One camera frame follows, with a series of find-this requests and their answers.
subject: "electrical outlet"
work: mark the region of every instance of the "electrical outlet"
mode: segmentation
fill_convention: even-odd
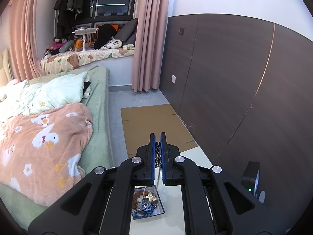
[[[172,82],[175,84],[176,81],[176,77],[174,75],[172,75]]]

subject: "gray floor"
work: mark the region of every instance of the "gray floor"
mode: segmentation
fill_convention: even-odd
[[[114,166],[119,166],[127,156],[121,108],[168,104],[160,90],[149,92],[109,92],[109,115]]]

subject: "white pillow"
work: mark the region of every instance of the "white pillow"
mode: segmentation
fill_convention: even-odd
[[[5,98],[7,98],[6,87],[2,86],[0,87],[0,101],[3,101]]]
[[[30,113],[38,114],[61,105],[80,102],[87,72],[68,74],[44,84],[30,104]]]

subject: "green bed sheet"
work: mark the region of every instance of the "green bed sheet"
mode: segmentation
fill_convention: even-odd
[[[108,68],[95,66],[93,68],[75,69],[67,73],[61,72],[39,77],[30,80],[30,83],[45,83],[56,77],[72,73],[79,74],[84,71],[88,71],[92,91],[87,99],[82,100],[82,103],[90,109],[93,119],[93,133],[89,143],[82,152],[79,166],[87,174],[96,166],[104,166],[107,169],[113,167],[108,111]],[[1,183],[0,197],[17,223],[25,230],[28,229],[32,220],[47,208],[34,203],[23,194]]]

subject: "black device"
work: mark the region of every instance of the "black device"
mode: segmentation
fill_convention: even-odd
[[[162,133],[161,144],[151,134],[119,167],[96,167],[34,219],[28,235],[129,235],[134,188],[154,183],[155,160],[163,184],[181,186],[186,235],[285,234],[279,218],[225,170],[197,166]]]
[[[248,162],[244,174],[241,177],[241,184],[255,197],[257,196],[257,190],[260,178],[260,163]]]

